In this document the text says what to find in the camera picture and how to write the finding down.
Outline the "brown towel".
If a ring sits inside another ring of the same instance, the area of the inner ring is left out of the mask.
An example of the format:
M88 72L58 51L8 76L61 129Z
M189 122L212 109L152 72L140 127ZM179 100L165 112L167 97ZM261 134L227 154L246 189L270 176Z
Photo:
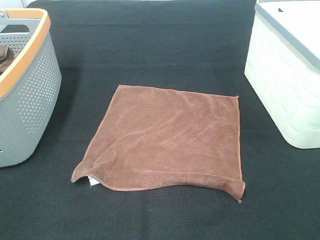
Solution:
M241 201L237 96L119 85L71 181L115 191L191 185Z

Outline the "black table cloth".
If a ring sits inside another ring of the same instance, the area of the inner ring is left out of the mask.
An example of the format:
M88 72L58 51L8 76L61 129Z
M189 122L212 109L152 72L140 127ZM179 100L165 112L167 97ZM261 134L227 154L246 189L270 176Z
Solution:
M3 240L317 240L320 151L289 145L244 76L253 0L37 0L62 75L34 154L0 170ZM71 182L118 85L239 96L242 202Z

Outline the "grey perforated laundry basket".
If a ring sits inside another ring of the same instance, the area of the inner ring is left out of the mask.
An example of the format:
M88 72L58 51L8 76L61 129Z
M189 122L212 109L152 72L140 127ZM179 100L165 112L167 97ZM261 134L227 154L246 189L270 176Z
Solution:
M0 166L27 160L35 151L55 108L62 76L50 35L51 20L41 8L7 8L0 44L16 55L0 76Z

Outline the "white storage box grey rim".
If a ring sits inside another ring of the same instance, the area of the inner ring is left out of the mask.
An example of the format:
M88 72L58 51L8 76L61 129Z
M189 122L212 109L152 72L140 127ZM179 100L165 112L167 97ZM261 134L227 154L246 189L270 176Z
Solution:
M320 146L320 3L258 0L244 74L283 138Z

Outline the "brown towels in basket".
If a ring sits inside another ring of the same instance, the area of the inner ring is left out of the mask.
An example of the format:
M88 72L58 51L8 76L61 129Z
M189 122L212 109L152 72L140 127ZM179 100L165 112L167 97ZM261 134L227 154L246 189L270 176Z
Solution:
M0 46L0 75L5 72L20 52L20 50L18 52L14 52L9 46Z

